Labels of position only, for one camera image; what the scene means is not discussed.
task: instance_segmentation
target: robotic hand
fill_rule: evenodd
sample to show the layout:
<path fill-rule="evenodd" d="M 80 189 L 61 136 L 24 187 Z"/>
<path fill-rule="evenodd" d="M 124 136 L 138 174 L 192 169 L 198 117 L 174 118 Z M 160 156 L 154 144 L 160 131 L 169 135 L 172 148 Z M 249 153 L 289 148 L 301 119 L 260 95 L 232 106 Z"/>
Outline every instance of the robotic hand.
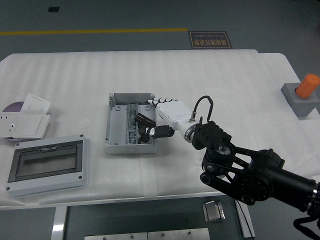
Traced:
<path fill-rule="evenodd" d="M 203 123 L 202 117 L 196 122 L 197 106 L 205 98 L 210 102 L 207 123 Z M 285 160 L 272 149 L 254 151 L 234 146 L 232 137 L 214 121 L 210 121 L 214 104 L 209 96 L 201 97 L 193 112 L 179 100 L 159 98 L 148 102 L 195 149 L 206 148 L 202 161 L 204 172 L 200 175 L 204 184 L 247 205 L 275 198 L 301 212 L 307 212 L 309 217 L 296 219 L 293 225 L 308 237 L 320 239 L 314 232 L 301 226 L 320 217 L 320 182 L 283 170 Z M 251 162 L 243 161 L 236 154 L 250 156 Z"/>
<path fill-rule="evenodd" d="M 211 103 L 210 109 L 212 111 L 213 101 L 209 96 L 200 98 L 193 111 L 191 111 L 182 101 L 177 99 L 158 98 L 149 100 L 148 103 L 155 107 L 156 112 L 165 120 L 169 127 L 174 131 L 179 131 L 182 137 L 188 143 L 191 143 L 196 125 L 199 123 L 195 120 L 197 106 L 204 98 L 207 98 Z"/>

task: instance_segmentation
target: electrical junction box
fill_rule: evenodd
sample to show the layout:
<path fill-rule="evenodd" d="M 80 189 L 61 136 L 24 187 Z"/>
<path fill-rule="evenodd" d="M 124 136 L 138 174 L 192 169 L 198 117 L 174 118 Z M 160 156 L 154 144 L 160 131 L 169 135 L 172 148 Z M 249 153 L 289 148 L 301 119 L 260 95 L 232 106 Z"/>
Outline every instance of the electrical junction box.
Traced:
<path fill-rule="evenodd" d="M 155 153 L 158 140 L 151 136 L 148 142 L 140 140 L 138 113 L 156 122 L 156 109 L 147 103 L 153 93 L 109 93 L 109 108 L 105 135 L 105 148 L 109 154 Z"/>
<path fill-rule="evenodd" d="M 6 191 L 14 197 L 88 184 L 88 140 L 84 135 L 19 142 Z"/>

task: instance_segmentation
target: gray plastic box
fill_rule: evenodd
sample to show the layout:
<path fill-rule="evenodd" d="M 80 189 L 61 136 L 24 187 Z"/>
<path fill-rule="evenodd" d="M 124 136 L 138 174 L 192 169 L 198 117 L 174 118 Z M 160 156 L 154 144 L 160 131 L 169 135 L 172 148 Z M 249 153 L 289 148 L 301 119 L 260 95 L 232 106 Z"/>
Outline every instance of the gray plastic box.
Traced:
<path fill-rule="evenodd" d="M 109 108 L 104 145 L 109 154 L 149 154 L 158 149 L 158 140 L 140 141 L 135 117 L 141 113 L 156 122 L 156 109 L 146 101 L 153 93 L 109 93 Z"/>

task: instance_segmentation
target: white table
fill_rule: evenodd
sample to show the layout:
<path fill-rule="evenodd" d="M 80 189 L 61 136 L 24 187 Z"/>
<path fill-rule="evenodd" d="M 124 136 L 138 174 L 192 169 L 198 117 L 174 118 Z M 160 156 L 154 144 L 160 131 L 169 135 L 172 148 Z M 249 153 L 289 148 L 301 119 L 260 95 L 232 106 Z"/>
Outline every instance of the white table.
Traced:
<path fill-rule="evenodd" d="M 281 92 L 299 82 L 280 53 L 255 50 L 23 53 L 0 63 L 0 109 L 32 93 L 51 102 L 44 138 L 84 134 L 89 146 L 89 184 L 12 198 L 6 192 L 14 144 L 0 139 L 0 209 L 82 205 L 220 195 L 201 183 L 205 150 L 180 133 L 159 139 L 154 154 L 110 155 L 104 147 L 109 93 L 154 93 L 190 109 L 203 95 L 214 101 L 214 120 L 236 146 L 273 148 L 284 169 L 320 174 L 320 117 L 298 119 Z M 201 104 L 198 116 L 209 105 Z M 159 125 L 165 124 L 159 119 Z"/>

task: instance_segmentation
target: metal plate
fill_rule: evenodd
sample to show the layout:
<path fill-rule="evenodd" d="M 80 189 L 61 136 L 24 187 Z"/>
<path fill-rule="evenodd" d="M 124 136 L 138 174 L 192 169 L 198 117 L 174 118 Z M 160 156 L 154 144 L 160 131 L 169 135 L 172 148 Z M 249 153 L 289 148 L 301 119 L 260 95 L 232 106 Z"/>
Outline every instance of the metal plate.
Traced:
<path fill-rule="evenodd" d="M 101 235 L 101 236 L 86 236 L 84 240 L 148 240 L 146 232 Z"/>
<path fill-rule="evenodd" d="M 210 240 L 210 236 L 208 228 L 197 228 L 149 232 L 148 240 Z"/>
<path fill-rule="evenodd" d="M 208 228 L 86 236 L 84 240 L 210 240 Z"/>

